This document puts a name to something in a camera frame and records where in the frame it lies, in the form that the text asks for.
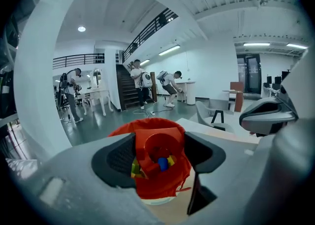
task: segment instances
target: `blue toy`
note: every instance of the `blue toy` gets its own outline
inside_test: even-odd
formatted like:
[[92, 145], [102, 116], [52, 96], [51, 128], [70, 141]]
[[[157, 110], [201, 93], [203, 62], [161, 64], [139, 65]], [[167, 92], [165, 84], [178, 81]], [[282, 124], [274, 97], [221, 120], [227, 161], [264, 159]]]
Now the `blue toy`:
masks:
[[168, 160], [166, 158], [159, 158], [157, 162], [159, 164], [161, 172], [164, 172], [168, 169]]

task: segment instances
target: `metal railing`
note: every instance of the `metal railing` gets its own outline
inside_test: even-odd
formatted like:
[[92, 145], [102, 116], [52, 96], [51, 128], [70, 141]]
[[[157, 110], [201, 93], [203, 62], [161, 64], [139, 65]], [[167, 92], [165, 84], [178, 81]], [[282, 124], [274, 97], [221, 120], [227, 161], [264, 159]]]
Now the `metal railing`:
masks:
[[124, 51], [124, 62], [130, 57], [130, 55], [149, 37], [155, 34], [159, 29], [165, 26], [167, 23], [171, 22], [173, 19], [178, 16], [171, 11], [169, 8], [166, 8], [161, 12], [155, 19], [153, 19], [139, 35], [133, 40], [133, 42], [127, 47]]
[[83, 64], [104, 63], [104, 54], [78, 54], [55, 58], [53, 60], [53, 69]]

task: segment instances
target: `staircase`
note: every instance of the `staircase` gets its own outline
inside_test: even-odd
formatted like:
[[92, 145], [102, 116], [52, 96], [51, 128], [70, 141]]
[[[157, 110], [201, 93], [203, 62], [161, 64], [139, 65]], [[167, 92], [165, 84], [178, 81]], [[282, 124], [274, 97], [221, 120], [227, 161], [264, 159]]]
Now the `staircase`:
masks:
[[139, 106], [138, 93], [134, 80], [123, 65], [116, 65], [119, 99], [122, 110]]

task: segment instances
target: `white backpack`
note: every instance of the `white backpack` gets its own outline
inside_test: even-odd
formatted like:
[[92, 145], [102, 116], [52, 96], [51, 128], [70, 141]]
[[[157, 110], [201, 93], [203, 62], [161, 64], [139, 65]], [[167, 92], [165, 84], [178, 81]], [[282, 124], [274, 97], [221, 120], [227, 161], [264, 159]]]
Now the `white backpack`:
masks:
[[161, 73], [159, 73], [157, 75], [157, 80], [160, 81], [160, 83], [162, 84], [162, 86], [164, 85], [164, 77], [167, 75], [167, 71], [162, 71]]
[[151, 76], [148, 73], [143, 73], [140, 76], [139, 86], [140, 86], [140, 88], [150, 88], [150, 87], [152, 87]]

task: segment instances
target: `gray pants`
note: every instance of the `gray pants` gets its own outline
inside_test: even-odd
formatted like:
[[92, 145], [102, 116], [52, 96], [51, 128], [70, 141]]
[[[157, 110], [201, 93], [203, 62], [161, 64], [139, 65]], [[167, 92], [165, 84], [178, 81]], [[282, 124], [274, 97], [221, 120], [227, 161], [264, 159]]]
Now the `gray pants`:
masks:
[[73, 115], [74, 121], [75, 121], [75, 122], [79, 121], [80, 118], [78, 117], [77, 111], [75, 110], [74, 95], [65, 93], [65, 96], [67, 97], [68, 102], [69, 102], [69, 104], [70, 104], [70, 110], [71, 110], [71, 113], [72, 113], [72, 115]]

